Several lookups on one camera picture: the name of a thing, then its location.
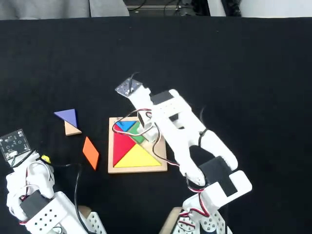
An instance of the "circuit board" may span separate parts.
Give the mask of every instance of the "circuit board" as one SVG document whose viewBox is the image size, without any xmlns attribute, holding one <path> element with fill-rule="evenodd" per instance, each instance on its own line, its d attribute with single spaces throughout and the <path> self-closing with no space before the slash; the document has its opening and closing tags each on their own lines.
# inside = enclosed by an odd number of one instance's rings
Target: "circuit board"
<svg viewBox="0 0 312 234">
<path fill-rule="evenodd" d="M 127 78 L 120 86 L 118 86 L 115 89 L 117 91 L 117 93 L 123 95 L 126 98 L 128 96 L 130 96 L 130 94 L 131 94 L 129 92 L 130 88 L 131 88 L 131 92 L 133 93 L 135 90 L 137 90 L 142 85 L 141 82 L 138 82 L 135 79 L 132 79 L 132 84 L 130 84 L 130 80 L 131 80 L 131 78 Z"/>
<path fill-rule="evenodd" d="M 0 137 L 0 149 L 6 161 L 30 150 L 22 129 Z"/>
</svg>

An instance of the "black table surface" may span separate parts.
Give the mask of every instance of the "black table surface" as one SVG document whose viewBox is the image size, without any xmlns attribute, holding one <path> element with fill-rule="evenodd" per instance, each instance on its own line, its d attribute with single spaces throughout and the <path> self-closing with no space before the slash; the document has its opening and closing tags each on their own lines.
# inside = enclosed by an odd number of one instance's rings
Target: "black table surface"
<svg viewBox="0 0 312 234">
<path fill-rule="evenodd" d="M 192 193 L 177 168 L 107 173 L 108 118 L 133 110 L 114 88 L 132 72 L 154 94 L 174 88 L 238 159 L 253 190 L 229 205 L 235 234 L 308 233 L 311 221 L 312 19 L 98 18 L 0 22 L 0 136 L 22 128 L 54 163 L 82 162 L 80 205 L 108 234 L 151 233 Z M 82 135 L 54 111 L 75 108 Z M 93 171 L 88 136 L 100 152 Z M 170 159 L 172 152 L 168 149 Z M 211 155 L 192 149 L 197 163 Z M 27 233 L 6 207 L 1 233 Z M 55 169 L 72 200 L 77 170 Z"/>
</svg>

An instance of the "red triangle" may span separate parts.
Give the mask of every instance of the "red triangle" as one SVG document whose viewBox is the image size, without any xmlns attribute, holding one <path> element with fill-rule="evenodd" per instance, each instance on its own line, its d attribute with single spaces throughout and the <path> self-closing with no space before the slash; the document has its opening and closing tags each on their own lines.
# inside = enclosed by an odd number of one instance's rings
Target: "red triangle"
<svg viewBox="0 0 312 234">
<path fill-rule="evenodd" d="M 114 133 L 113 167 L 134 147 L 136 143 L 129 136 Z"/>
</svg>

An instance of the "tangram piece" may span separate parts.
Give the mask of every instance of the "tangram piece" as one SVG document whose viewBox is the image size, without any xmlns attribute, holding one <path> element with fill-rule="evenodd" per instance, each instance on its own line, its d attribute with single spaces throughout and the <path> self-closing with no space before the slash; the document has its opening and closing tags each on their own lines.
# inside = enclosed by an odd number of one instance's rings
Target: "tangram piece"
<svg viewBox="0 0 312 234">
<path fill-rule="evenodd" d="M 115 129 L 121 131 L 121 128 L 115 126 Z M 136 143 L 128 136 L 114 133 L 114 153 L 113 167 L 134 147 Z"/>
<path fill-rule="evenodd" d="M 65 111 L 57 111 L 54 114 L 64 121 L 70 123 L 74 127 L 77 127 L 77 120 L 76 120 L 76 112 L 75 109 L 65 110 Z"/>
<path fill-rule="evenodd" d="M 93 167 L 93 169 L 95 170 L 98 164 L 98 151 L 96 150 L 96 148 L 94 147 L 94 145 L 92 144 L 92 142 L 89 140 L 88 137 L 86 137 L 82 151 L 83 154 L 88 159 L 91 166 Z"/>
<path fill-rule="evenodd" d="M 64 121 L 64 126 L 65 126 L 65 135 L 67 135 L 67 136 L 82 133 L 78 128 L 75 128 L 73 125 L 71 125 L 70 123 L 68 123 L 66 121 Z"/>
<path fill-rule="evenodd" d="M 135 123 L 135 121 L 120 121 L 116 125 L 124 132 L 127 132 Z"/>
<path fill-rule="evenodd" d="M 115 167 L 144 166 L 161 166 L 161 164 L 137 144 L 115 165 Z"/>
<path fill-rule="evenodd" d="M 135 125 L 132 126 L 132 128 L 128 131 L 129 133 L 138 134 L 137 128 L 140 126 L 140 122 L 137 121 Z M 145 138 L 144 136 L 131 136 L 133 140 L 135 140 L 138 144 L 141 144 Z"/>
</svg>

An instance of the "white plastic bracket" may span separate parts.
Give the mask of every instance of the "white plastic bracket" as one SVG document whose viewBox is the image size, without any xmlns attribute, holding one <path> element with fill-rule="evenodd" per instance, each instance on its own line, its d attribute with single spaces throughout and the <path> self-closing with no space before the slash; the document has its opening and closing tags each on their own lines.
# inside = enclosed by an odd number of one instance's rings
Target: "white plastic bracket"
<svg viewBox="0 0 312 234">
<path fill-rule="evenodd" d="M 59 198 L 56 197 L 31 220 L 29 220 L 25 226 L 32 234 L 47 233 L 66 215 L 67 211 L 62 206 Z"/>
<path fill-rule="evenodd" d="M 96 212 L 91 212 L 87 218 L 87 222 L 92 227 L 92 231 L 97 234 L 106 234 L 105 228 Z"/>
<path fill-rule="evenodd" d="M 192 222 L 190 218 L 181 217 L 178 221 L 184 221 L 196 226 L 196 228 L 190 227 L 186 224 L 176 224 L 172 234 L 199 234 L 201 225 L 202 229 L 207 233 L 225 234 L 225 221 L 221 214 L 217 211 L 210 217 L 202 217 L 197 223 Z M 231 229 L 227 226 L 228 234 L 233 234 Z"/>
</svg>

